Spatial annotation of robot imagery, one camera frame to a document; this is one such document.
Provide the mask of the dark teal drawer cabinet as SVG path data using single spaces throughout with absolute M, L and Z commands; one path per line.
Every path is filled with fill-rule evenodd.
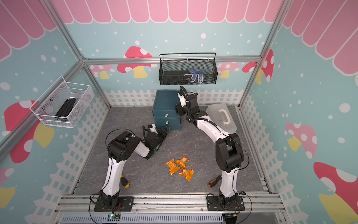
M 175 110 L 175 106 L 179 103 L 177 90 L 159 90 L 156 92 L 152 109 L 156 127 L 169 126 L 170 130 L 181 129 L 181 118 Z

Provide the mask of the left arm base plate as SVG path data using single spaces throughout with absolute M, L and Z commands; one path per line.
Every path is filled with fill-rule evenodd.
M 131 211 L 134 197 L 107 197 L 99 196 L 94 211 L 95 212 L 115 212 L 115 211 Z

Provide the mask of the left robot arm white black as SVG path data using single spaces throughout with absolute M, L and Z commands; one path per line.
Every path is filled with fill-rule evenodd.
M 150 159 L 156 151 L 159 150 L 170 130 L 169 126 L 157 128 L 155 124 L 147 128 L 142 126 L 143 137 L 126 128 L 123 132 L 105 143 L 109 166 L 103 188 L 97 193 L 99 201 L 107 206 L 114 206 L 119 203 L 120 183 L 122 172 L 126 161 L 135 152 L 139 156 Z

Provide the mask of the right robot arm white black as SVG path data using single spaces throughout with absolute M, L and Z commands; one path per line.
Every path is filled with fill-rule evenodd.
M 178 91 L 180 104 L 175 106 L 176 113 L 185 116 L 186 120 L 203 131 L 215 144 L 215 159 L 222 170 L 221 186 L 218 201 L 221 206 L 228 207 L 236 202 L 237 172 L 245 161 L 244 149 L 239 136 L 220 128 L 209 115 L 198 105 L 198 94 L 188 93 L 185 87 L 180 86 Z

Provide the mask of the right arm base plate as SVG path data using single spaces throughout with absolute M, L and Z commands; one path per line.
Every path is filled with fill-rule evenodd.
M 243 198 L 239 195 L 225 198 L 221 195 L 208 194 L 206 195 L 206 203 L 208 211 L 245 211 Z

